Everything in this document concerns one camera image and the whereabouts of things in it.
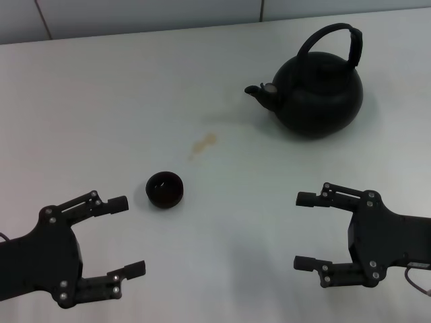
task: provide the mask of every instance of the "white wall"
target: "white wall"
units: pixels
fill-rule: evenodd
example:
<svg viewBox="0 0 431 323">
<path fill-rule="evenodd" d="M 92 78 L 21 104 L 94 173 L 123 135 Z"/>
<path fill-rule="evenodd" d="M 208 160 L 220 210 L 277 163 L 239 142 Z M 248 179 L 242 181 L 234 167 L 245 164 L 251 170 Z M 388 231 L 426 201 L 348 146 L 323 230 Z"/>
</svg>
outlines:
<svg viewBox="0 0 431 323">
<path fill-rule="evenodd" d="M 39 0 L 53 38 L 258 22 L 261 0 Z"/>
<path fill-rule="evenodd" d="M 47 40 L 35 0 L 0 0 L 0 44 Z M 37 0 L 54 39 L 258 22 L 261 0 Z M 263 20 L 429 7 L 431 0 L 265 0 Z"/>
<path fill-rule="evenodd" d="M 431 7 L 431 0 L 265 0 L 263 20 Z"/>
<path fill-rule="evenodd" d="M 0 0 L 0 44 L 46 39 L 46 30 L 32 0 Z"/>
</svg>

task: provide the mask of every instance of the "kettle spout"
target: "kettle spout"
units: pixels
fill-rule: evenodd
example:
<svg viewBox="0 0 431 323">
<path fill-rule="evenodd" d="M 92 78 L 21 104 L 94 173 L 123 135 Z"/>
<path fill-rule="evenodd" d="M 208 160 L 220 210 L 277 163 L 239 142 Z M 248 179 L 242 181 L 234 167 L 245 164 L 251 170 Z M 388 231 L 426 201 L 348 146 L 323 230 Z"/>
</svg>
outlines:
<svg viewBox="0 0 431 323">
<path fill-rule="evenodd" d="M 279 93 L 275 85 L 266 83 L 261 87 L 256 85 L 247 86 L 244 92 L 254 97 L 264 108 L 269 111 L 276 111 L 280 105 Z"/>
</svg>

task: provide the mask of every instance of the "cable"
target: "cable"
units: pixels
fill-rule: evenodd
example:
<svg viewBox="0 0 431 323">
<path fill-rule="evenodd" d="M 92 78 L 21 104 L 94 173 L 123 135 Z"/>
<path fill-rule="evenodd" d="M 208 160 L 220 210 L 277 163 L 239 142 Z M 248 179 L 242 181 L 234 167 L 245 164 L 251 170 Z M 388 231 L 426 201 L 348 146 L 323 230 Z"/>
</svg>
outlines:
<svg viewBox="0 0 431 323">
<path fill-rule="evenodd" d="M 410 279 L 410 277 L 409 277 L 409 270 L 410 270 L 411 268 L 406 268 L 405 269 L 405 272 L 404 272 L 404 277 L 405 277 L 405 279 L 407 280 L 407 282 L 411 285 L 411 286 L 413 286 L 413 287 L 415 287 L 418 291 L 420 291 L 421 293 L 423 293 L 423 294 L 425 294 L 425 295 L 427 295 L 427 296 L 431 296 L 431 290 L 429 290 L 429 291 L 426 291 L 425 289 L 423 289 L 423 288 L 421 288 L 420 286 L 418 286 L 418 285 L 416 285 L 411 279 Z"/>
<path fill-rule="evenodd" d="M 49 38 L 49 40 L 52 40 L 53 36 L 51 35 L 51 32 L 49 31 L 48 24 L 46 23 L 45 17 L 43 16 L 43 13 L 42 13 L 42 10 L 39 6 L 38 0 L 34 0 L 34 4 L 36 5 L 36 8 L 39 12 L 39 16 L 42 20 L 43 26 L 45 27 L 46 33 L 48 34 L 48 38 Z"/>
<path fill-rule="evenodd" d="M 265 7 L 265 0 L 261 0 L 261 12 L 259 14 L 259 22 L 263 21 L 263 8 Z"/>
<path fill-rule="evenodd" d="M 11 241 L 6 235 L 0 232 L 0 237 L 2 237 L 5 241 Z"/>
</svg>

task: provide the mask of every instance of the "kettle lid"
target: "kettle lid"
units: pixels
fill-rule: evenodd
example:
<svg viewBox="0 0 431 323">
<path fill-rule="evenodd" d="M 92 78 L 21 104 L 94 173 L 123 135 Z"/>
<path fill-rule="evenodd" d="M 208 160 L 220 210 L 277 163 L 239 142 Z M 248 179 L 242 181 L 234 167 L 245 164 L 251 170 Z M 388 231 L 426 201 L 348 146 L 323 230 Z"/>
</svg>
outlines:
<svg viewBox="0 0 431 323">
<path fill-rule="evenodd" d="M 324 36 L 337 30 L 350 31 L 350 53 L 348 61 L 327 52 L 309 52 Z M 294 81 L 303 84 L 316 94 L 335 94 L 348 85 L 352 73 L 358 66 L 362 54 L 362 33 L 349 24 L 333 24 L 315 32 L 296 55 Z"/>
</svg>

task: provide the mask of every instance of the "black kettle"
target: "black kettle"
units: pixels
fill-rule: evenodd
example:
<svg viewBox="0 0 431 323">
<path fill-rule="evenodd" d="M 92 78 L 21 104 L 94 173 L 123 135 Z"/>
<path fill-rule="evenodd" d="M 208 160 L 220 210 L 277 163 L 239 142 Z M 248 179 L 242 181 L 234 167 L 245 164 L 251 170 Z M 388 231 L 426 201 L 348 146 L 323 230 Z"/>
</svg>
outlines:
<svg viewBox="0 0 431 323">
<path fill-rule="evenodd" d="M 327 52 L 309 52 L 323 36 L 350 31 L 349 60 Z M 346 127 L 362 104 L 362 83 L 355 67 L 362 53 L 362 33 L 349 24 L 333 24 L 315 32 L 296 57 L 286 62 L 272 83 L 244 90 L 274 111 L 289 129 L 307 137 L 324 137 Z"/>
</svg>

